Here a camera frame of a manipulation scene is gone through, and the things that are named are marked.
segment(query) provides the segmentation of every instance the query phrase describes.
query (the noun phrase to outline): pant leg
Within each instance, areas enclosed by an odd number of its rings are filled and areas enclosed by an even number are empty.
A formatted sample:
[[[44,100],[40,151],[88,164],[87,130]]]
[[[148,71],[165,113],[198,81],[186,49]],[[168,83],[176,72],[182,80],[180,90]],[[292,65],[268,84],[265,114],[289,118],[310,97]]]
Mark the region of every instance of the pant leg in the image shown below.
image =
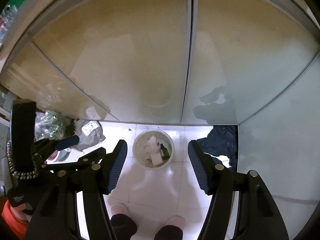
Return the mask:
[[[117,240],[130,240],[138,230],[137,224],[124,214],[113,215],[110,222]]]
[[[156,234],[154,240],[182,240],[183,231],[172,225],[162,227]]]

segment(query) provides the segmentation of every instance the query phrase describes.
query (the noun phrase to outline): orange sleeve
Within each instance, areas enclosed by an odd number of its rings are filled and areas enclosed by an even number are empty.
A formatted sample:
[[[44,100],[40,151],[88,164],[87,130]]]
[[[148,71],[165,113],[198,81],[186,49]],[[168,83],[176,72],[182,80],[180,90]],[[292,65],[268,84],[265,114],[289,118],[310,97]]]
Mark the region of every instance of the orange sleeve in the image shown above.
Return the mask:
[[[2,217],[4,221],[7,223],[9,228],[12,230],[12,232],[20,239],[23,240],[27,227],[28,222],[18,219],[10,209],[10,203],[7,200],[7,202],[4,205],[3,211],[2,211]]]

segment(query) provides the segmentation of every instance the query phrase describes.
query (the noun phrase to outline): round bucket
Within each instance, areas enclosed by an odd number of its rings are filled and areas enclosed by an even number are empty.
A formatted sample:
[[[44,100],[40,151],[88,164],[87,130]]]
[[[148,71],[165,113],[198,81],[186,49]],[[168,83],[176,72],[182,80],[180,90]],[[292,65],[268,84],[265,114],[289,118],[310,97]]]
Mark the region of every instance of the round bucket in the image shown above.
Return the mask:
[[[159,164],[158,166],[151,166],[147,163],[147,161],[143,158],[142,153],[139,153],[137,151],[137,149],[141,149],[141,145],[146,145],[147,141],[150,139],[150,137],[156,137],[156,139],[160,139],[160,140],[164,140],[167,144],[168,144],[168,153],[170,155],[170,158],[166,161],[164,161],[163,163]],[[145,169],[148,170],[156,170],[156,169],[160,169],[163,168],[165,166],[167,166],[169,164],[169,162],[172,160],[173,158],[173,154],[174,154],[174,144],[172,139],[170,138],[170,136],[165,133],[164,131],[161,130],[145,130],[142,133],[140,133],[136,139],[134,140],[133,143],[133,157],[137,160],[137,162],[144,167]]]

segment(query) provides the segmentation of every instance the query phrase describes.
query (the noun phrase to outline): foot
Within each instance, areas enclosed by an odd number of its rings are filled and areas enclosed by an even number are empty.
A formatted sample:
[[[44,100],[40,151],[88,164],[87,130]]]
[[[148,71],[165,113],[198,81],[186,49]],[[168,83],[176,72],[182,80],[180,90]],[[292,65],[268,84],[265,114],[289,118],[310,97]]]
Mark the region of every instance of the foot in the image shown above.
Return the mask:
[[[129,211],[123,203],[118,203],[113,205],[111,208],[111,215],[113,216],[116,214],[124,214],[126,216],[129,216]]]
[[[183,217],[174,216],[174,217],[170,218],[165,225],[166,226],[168,226],[168,225],[176,226],[183,231],[184,227],[185,227],[185,220]]]

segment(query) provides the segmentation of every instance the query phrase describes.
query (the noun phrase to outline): silver bolt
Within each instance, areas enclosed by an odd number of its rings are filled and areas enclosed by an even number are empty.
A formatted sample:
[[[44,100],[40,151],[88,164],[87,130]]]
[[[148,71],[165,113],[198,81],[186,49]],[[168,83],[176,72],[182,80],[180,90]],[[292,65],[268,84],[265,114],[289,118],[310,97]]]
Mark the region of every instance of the silver bolt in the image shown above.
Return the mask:
[[[59,171],[59,172],[58,172],[58,176],[59,176],[59,177],[63,177],[65,174],[66,174],[66,171],[65,171],[65,170],[62,170],[62,171]]]
[[[249,174],[252,176],[252,177],[257,177],[258,176],[258,173],[256,171],[250,171]]]
[[[100,169],[101,166],[100,166],[100,164],[97,163],[97,164],[92,165],[91,168],[92,168],[94,171],[96,171],[96,170]]]
[[[218,171],[222,171],[224,169],[224,166],[222,164],[216,164],[215,165],[215,168],[218,170]]]

